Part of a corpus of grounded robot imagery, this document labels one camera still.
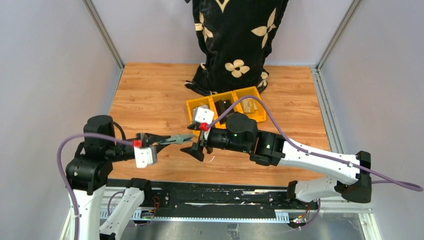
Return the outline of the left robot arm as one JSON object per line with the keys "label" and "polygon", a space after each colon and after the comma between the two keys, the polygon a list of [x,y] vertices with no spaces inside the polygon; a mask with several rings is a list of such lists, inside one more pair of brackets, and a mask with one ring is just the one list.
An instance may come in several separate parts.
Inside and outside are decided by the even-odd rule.
{"label": "left robot arm", "polygon": [[109,174],[115,162],[135,160],[139,168],[155,164],[158,153],[172,144],[192,141],[192,134],[156,135],[138,133],[135,138],[115,131],[121,126],[109,115],[89,118],[79,134],[82,142],[74,158],[59,171],[68,191],[70,208],[74,214],[70,237],[75,240],[119,240],[138,207],[148,207],[146,217],[153,219],[166,199],[152,189],[151,181],[132,178],[114,210],[109,210],[105,223],[100,222],[102,200]]}

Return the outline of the green card holder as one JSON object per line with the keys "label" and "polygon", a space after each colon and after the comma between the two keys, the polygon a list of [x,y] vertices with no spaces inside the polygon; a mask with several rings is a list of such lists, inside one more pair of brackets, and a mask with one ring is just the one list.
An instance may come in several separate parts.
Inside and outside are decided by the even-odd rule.
{"label": "green card holder", "polygon": [[170,144],[177,144],[182,145],[184,143],[191,142],[193,138],[195,137],[194,134],[176,134],[172,135],[171,137],[159,141],[158,145],[170,145]]}

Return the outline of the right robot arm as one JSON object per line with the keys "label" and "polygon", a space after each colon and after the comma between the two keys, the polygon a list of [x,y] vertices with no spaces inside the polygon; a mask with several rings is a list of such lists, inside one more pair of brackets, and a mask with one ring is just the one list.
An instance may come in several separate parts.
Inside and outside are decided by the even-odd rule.
{"label": "right robot arm", "polygon": [[239,112],[227,118],[225,128],[212,127],[201,134],[192,146],[181,149],[200,162],[205,157],[204,149],[211,153],[217,148],[247,153],[261,166],[292,166],[323,174],[323,178],[289,182],[285,201],[292,209],[328,197],[340,196],[361,204],[371,201],[371,154],[367,151],[339,154],[286,140],[280,134],[258,130],[255,120]]}

